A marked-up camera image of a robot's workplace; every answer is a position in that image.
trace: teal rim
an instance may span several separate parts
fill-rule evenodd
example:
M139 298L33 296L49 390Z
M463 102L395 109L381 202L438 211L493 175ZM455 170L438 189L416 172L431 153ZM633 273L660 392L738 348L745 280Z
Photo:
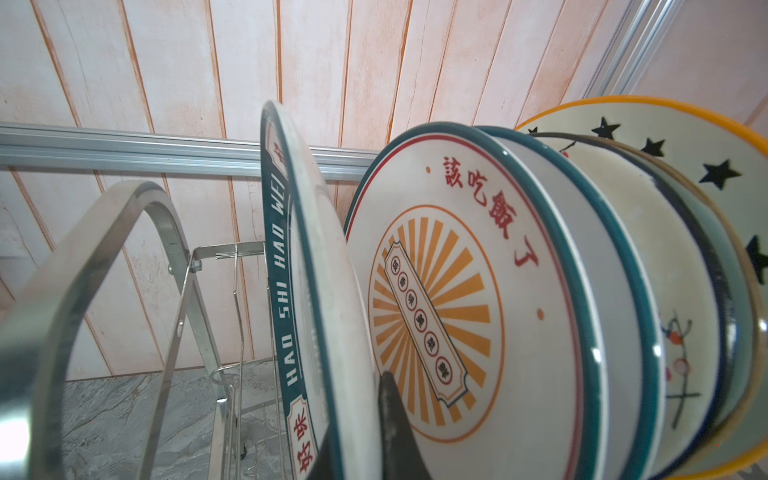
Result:
M571 295L571 305L574 310L576 330L578 332L579 354L581 356L581 384L582 384L582 418L581 437L579 441L578 459L573 469L572 478L587 480L594 478L600 470L598 456L600 455L601 428L607 419L602 418L604 406L607 403L604 377L601 375L601 364L595 359L594 352L600 351L600 332L594 328L593 314L587 288L587 280L582 276L578 267L578 260L568 241L564 225L561 224L553 206L545 194L536 184L535 179L528 173L504 147L486 133L473 127L467 127L452 122L432 122L419 125L400 134L376 156L366 174L360 181L355 192L352 205L347 213L344 224L344 232L349 240L349 228L360 202L360 198L372 175L387 159L390 152L409 139L424 134L448 134L465 141L469 141L482 149L490 157L494 158L515 179L525 196L536 209L536 213L543 224L549 240L554 246L561 271L565 277Z
M669 465L650 477L650 480L661 480L671 475L707 440L707 436L713 431L715 418L725 402L725 395L723 392L727 391L728 385L730 384L730 377L733 371L733 347L732 344L729 344L730 340L727 335L727 326L733 325L735 319L733 318L733 300L720 262L720 255L714 249L710 238L703 231L701 225L699 225L698 218L690 211L682 198L680 198L680 195L678 195L677 192L664 181L664 179L660 178L652 170L648 170L644 165L638 164L628 152L609 144L603 144L598 141L596 137L588 137L585 135L534 133L532 134L532 137L564 138L582 144L588 144L593 147L603 148L613 152L651 176L654 179L654 186L656 189L664 196L664 199L669 202L672 208L676 210L677 215L683 221L690 235L693 237L694 242L701 253L702 261L707 268L710 284L714 291L715 304L717 305L717 315L720 319L720 358L718 359L717 366L717 381L715 382L713 397L707 410L707 414L704 416L700 428L696 431L696 434L691 439L689 445Z
M503 127L476 127L493 137L514 141L530 148L550 163L556 166L579 189L595 213L600 217L608 235L613 241L619 254L621 265L627 274L632 300L634 301L637 318L640 320L640 342L642 352L642 393L640 418L637 422L637 432L627 457L627 464L621 473L621 480L636 480L640 478L648 463L652 462L651 450L654 444L655 425L659 414L664 414L660 408L659 398L662 395L660 360L654 354L654 347L661 345L660 334L656 328L656 317L653 302L650 297L650 287L644 281L641 262L637 252L632 248L629 237L619 223L616 215L608 206L606 199L594 188L590 181L571 162L565 160L554 148L541 143L533 137Z
M268 118L270 118L275 126L276 129L276 135L279 139L279 141L283 144L283 155L284 159L286 161L286 166L288 167L288 171L290 172L290 177L294 178L295 173L293 171L293 159L291 157L291 150L288 148L288 145L285 141L285 133L283 132L283 122L280 117L280 113L275 108L275 105L272 101L268 101L262 110L262 115L266 115ZM291 181L291 187L295 189L295 184L293 181ZM306 221L304 220L304 209L302 206L302 197L300 193L297 190L294 190L294 202L296 204L296 216L297 220L299 222L299 238L301 239L301 250L304 255L304 266L306 268L306 275L308 279L315 279L316 281L316 274L315 274L315 266L314 261L312 257L312 252L310 251L310 238L309 235L306 232ZM317 290L316 282L309 281L307 282L310 286L310 299L312 300L312 313L315 320L315 327L317 330L317 339L318 339L318 345L320 350L320 359L323 362L323 386L325 387L326 391L326 402L328 405L328 429L326 430L325 439L321 441L320 445L318 445L318 454L320 451L320 446L324 442L331 442L331 464L333 466L333 473L334 478L338 478L340 480L344 479L344 468L343 468L343 461L342 461L342 453L341 453L341 444L339 442L339 435L336 430L336 426L338 425L338 419L336 414L336 401L333 396L333 384L331 383L331 377L330 377L330 359L328 358L328 351L326 349L326 332L324 328L323 323L323 314L320 312L319 305L319 292Z

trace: yellow rim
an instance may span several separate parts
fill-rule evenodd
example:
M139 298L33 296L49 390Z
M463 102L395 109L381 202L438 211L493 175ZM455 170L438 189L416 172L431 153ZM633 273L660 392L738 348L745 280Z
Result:
M609 97L595 97L586 98L584 100L572 101L569 104L559 105L555 108L547 110L544 113L540 113L530 120L519 124L515 130L523 128L525 125L529 125L531 122L537 121L539 118L553 114L556 111L565 110L566 108L577 107L579 105L591 105L591 104L649 104L659 105L660 107L669 107L674 110L679 110L687 114L691 114L694 117L701 118L708 121L718 127L728 130L730 133L736 135L748 144L755 147L764 157L768 158L768 140L763 138L758 133L750 130L748 127L731 120L721 114L716 114L712 111L704 110L703 108L696 107L691 104L685 104L681 101L667 100L666 98L656 97L642 97L640 95L612 95Z
M718 127L729 131L730 133L746 141L748 144L752 145L765 158L768 158L768 140L760 136L758 133L750 130L748 127L745 127L728 117L716 114L712 111L704 110L703 108L699 108L691 104L685 104L681 101L667 100L666 98L641 97L638 95L615 95L610 97L596 97L572 101L571 103L559 105L555 108L552 108L551 110L547 110L544 113L538 114L530 120L519 124L516 129L523 128L525 125L529 125L530 123L537 121L539 118L553 114L556 111L577 107L579 105L591 104L649 104L659 105L660 107L673 108L674 110L691 114L694 117L701 118L702 120L708 121L711 124L715 124ZM670 477L670 480L711 480L713 478L724 477L726 475L736 473L739 470L744 470L746 467L759 462L766 456L768 456L768 439L763 440L763 442L757 447L749 450L747 453L741 455L735 460L718 468L693 475Z

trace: plate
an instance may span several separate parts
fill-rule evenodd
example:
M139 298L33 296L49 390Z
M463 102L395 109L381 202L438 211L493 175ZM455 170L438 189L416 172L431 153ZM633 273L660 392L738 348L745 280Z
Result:
M606 349L610 408L604 478L645 479L664 420L663 339L649 279L607 199L571 162L534 138L478 127L501 141L538 178L584 260Z
M346 220L376 366L433 478L601 478L607 379L584 266L530 171L481 131L397 137Z
M695 183L725 213L746 249L768 302L764 269L768 255L768 141L737 122L693 105L662 98L590 98L546 111L519 127L522 131L563 131L610 138L640 148ZM765 355L768 338L760 320L756 354ZM696 466L710 478L738 472L768 455L768 369L757 397L727 443Z
M760 349L760 320L764 312L760 288L750 258L741 247L738 234L720 208L693 182L652 155L615 141L603 141L626 150L637 160L638 166L652 170L680 195L712 240L733 295L737 330L734 332L736 343L730 388L723 408L715 419L716 431L705 445L699 447L686 465L677 471L677 474L680 474L690 467L695 468L698 462L711 455L717 455L718 445L728 443L729 437L753 404L760 386L764 363L764 355Z
M711 242L677 194L618 149L571 134L535 134L605 195L640 252L666 337L667 402L653 476L664 478L714 427L730 380L730 291Z
M355 272L310 149L271 101L261 116L261 172L270 312L293 477L307 478L329 442L336 478L381 478L376 368Z

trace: metal rail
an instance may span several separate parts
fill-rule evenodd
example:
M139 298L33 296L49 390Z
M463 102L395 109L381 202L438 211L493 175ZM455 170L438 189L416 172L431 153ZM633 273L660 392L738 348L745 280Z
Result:
M684 0L632 0L586 98L630 94Z
M74 338L88 305L143 211L153 220L209 374L221 364L193 257L168 195L120 182L91 206L38 269L0 325L0 478L61 479L61 401ZM183 322L184 316L178 316ZM214 386L226 398L223 386Z
M378 152L311 147L326 180L359 181ZM260 177L256 141L0 123L0 165Z

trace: dish rack handle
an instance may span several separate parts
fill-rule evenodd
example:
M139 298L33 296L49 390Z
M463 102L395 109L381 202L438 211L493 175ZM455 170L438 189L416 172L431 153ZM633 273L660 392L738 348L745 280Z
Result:
M18 454L3 478L64 478L61 402L80 323L128 234L146 211L160 234L179 291L190 251L179 217L154 182L124 181L104 192L31 278L0 325L0 425ZM187 318L209 375L221 367L200 286L189 276ZM218 398L224 386L214 385Z

